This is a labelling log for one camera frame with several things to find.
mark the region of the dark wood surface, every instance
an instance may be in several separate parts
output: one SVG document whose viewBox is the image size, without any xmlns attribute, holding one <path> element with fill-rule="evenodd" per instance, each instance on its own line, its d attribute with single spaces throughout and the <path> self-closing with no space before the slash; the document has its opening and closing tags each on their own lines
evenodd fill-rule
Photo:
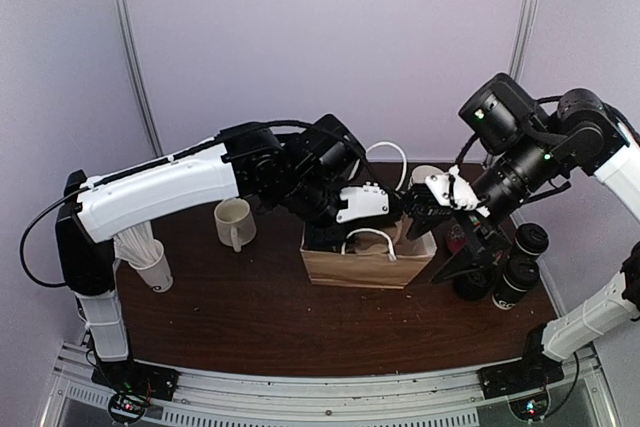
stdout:
<svg viewBox="0 0 640 427">
<path fill-rule="evenodd" d="M 376 170 L 394 182 L 399 167 Z M 467 178 L 479 172 L 465 166 Z M 488 297 L 464 302 L 450 283 L 430 284 L 443 247 L 405 290 L 313 286 L 297 218 L 283 209 L 256 216 L 256 239 L 235 254 L 219 243 L 212 212 L 203 205 L 153 223 L 175 279 L 168 292 L 119 270 L 136 358 L 259 375 L 425 372 L 517 357 L 527 332 L 554 317 L 542 285 L 504 312 Z M 435 232 L 439 246 L 443 230 Z"/>
</svg>

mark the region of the brown wooden tabletop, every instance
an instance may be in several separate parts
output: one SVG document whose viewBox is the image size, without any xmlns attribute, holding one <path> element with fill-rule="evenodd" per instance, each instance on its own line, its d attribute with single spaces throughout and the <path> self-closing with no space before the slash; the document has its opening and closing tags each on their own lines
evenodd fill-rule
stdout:
<svg viewBox="0 0 640 427">
<path fill-rule="evenodd" d="M 397 164 L 376 164 L 394 182 Z M 464 166 L 473 178 L 479 166 Z M 429 279 L 439 251 L 405 290 L 313 286 L 299 253 L 302 222 L 276 209 L 256 216 L 258 235 L 241 253 L 219 243 L 213 206 L 153 222 L 174 284 L 153 293 L 124 265 L 118 271 L 136 358 L 230 373 L 352 376 L 426 372 L 521 354 L 527 332 L 554 318 L 539 285 L 511 311 L 491 299 L 459 300 Z M 507 226 L 509 234 L 513 226 Z"/>
</svg>

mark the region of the white wall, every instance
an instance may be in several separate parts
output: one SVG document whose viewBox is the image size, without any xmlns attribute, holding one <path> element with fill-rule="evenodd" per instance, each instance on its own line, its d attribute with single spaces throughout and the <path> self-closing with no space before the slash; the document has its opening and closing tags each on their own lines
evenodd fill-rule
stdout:
<svg viewBox="0 0 640 427">
<path fill-rule="evenodd" d="M 523 85 L 532 95 L 586 87 L 640 126 L 640 1 L 540 0 Z M 523 209 L 549 230 L 546 263 L 566 309 L 620 269 L 640 227 L 613 194 L 578 173 L 573 189 Z M 640 425 L 640 325 L 597 342 L 624 425 Z"/>
<path fill-rule="evenodd" d="M 33 425 L 63 339 L 81 325 L 68 289 L 30 283 L 18 263 L 29 220 L 68 173 L 148 159 L 112 0 L 0 0 L 0 425 Z M 42 279 L 61 279 L 54 216 L 28 243 Z"/>
<path fill-rule="evenodd" d="M 333 112 L 365 144 L 433 160 L 457 154 L 471 133 L 458 109 L 508 69 L 521 2 L 128 1 L 167 151 L 248 120 Z"/>
</svg>

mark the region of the brown paper bag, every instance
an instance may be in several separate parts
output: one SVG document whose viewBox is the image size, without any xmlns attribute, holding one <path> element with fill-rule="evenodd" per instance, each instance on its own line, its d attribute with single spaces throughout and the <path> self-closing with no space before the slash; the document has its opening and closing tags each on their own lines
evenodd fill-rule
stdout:
<svg viewBox="0 0 640 427">
<path fill-rule="evenodd" d="M 315 285 L 403 289 L 435 256 L 437 246 L 428 233 L 406 240 L 408 219 L 383 234 L 361 232 L 353 251 L 344 254 L 305 249 L 300 252 L 309 280 Z"/>
</svg>

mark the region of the bag handle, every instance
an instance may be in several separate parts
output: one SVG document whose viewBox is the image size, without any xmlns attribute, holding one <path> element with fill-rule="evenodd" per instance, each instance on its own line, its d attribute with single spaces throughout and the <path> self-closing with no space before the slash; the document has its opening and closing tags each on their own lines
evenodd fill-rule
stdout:
<svg viewBox="0 0 640 427">
<path fill-rule="evenodd" d="M 382 237 L 384 237 L 385 239 L 387 239 L 387 246 L 389 247 L 389 260 L 391 262 L 395 262 L 396 260 L 398 260 L 398 258 L 396 257 L 396 251 L 393 248 L 393 240 L 391 240 L 391 237 L 389 237 L 389 235 L 386 232 L 382 232 L 381 230 L 378 229 L 370 229 L 369 227 L 363 227 L 361 229 L 356 229 L 356 230 L 352 230 L 351 232 L 349 232 L 347 234 L 347 237 L 345 238 L 348 239 L 349 237 L 351 237 L 354 234 L 359 234 L 361 232 L 369 232 L 370 234 L 378 234 L 381 235 Z M 340 249 L 340 254 L 345 255 L 347 249 L 347 243 L 344 242 L 342 244 L 342 249 Z"/>
</svg>

